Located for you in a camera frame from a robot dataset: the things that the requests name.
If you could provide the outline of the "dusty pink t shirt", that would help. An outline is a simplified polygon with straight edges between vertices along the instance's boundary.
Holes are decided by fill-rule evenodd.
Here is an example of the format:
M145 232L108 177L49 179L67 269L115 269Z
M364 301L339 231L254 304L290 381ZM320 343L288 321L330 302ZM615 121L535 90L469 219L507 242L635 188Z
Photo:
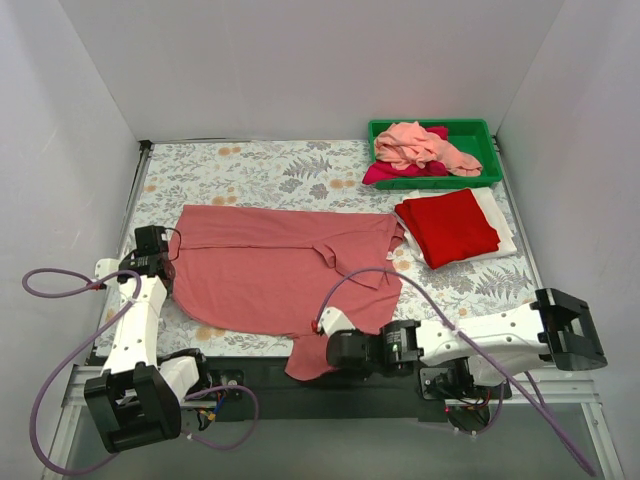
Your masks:
M326 297L366 333L396 309L388 256L404 231L391 214L187 205L176 228L173 300L202 324L291 338L285 371L296 380L331 369L312 328Z

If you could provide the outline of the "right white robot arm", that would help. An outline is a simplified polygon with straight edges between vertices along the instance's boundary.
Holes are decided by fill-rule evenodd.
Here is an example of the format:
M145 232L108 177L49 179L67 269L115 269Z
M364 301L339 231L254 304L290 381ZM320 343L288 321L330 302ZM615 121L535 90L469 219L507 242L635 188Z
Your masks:
M469 398L546 364L561 371L608 364L588 303L552 288L537 290L531 303L452 327L397 320L366 333L328 307L314 328L327 337L326 358L336 369L388 376L429 369L428 392Z

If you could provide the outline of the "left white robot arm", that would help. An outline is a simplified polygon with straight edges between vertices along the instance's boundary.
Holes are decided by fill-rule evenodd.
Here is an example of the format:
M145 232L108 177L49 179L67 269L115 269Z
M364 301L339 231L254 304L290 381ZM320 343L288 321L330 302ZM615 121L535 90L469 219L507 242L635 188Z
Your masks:
M89 379L84 399L111 454L174 439L181 432L187 396L205 398L213 386L206 356L197 348L157 353L160 314L170 297L177 258L169 252L168 229L134 231L135 248L123 259L102 259L95 275L131 307L115 323L110 353L99 376Z

